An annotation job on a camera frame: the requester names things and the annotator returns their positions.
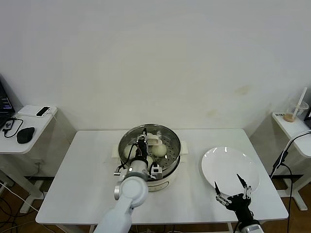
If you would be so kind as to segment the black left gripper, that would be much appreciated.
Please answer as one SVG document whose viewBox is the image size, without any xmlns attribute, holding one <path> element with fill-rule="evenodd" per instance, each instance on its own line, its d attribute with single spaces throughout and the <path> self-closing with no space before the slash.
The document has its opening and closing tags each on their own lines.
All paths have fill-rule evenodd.
<svg viewBox="0 0 311 233">
<path fill-rule="evenodd" d="M 136 159 L 141 161 L 147 161 L 148 156 L 148 132 L 147 129 L 144 128 L 142 131 L 142 136 L 137 137 L 137 148 L 138 152 L 136 154 Z"/>
</svg>

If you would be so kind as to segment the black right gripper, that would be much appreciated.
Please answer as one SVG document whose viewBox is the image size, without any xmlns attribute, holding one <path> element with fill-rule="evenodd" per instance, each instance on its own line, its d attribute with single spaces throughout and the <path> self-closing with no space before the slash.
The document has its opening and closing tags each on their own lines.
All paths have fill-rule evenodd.
<svg viewBox="0 0 311 233">
<path fill-rule="evenodd" d="M 238 179 L 240 183 L 242 184 L 244 188 L 243 194 L 236 194 L 234 196 L 228 197 L 227 199 L 222 197 L 222 194 L 217 186 L 217 183 L 215 184 L 215 192 L 216 192 L 216 200 L 226 207 L 226 209 L 233 211 L 238 219 L 239 222 L 249 222 L 252 221 L 253 214 L 249 210 L 249 205 L 251 203 L 251 191 L 252 187 L 246 183 L 246 181 L 237 174 Z"/>
</svg>

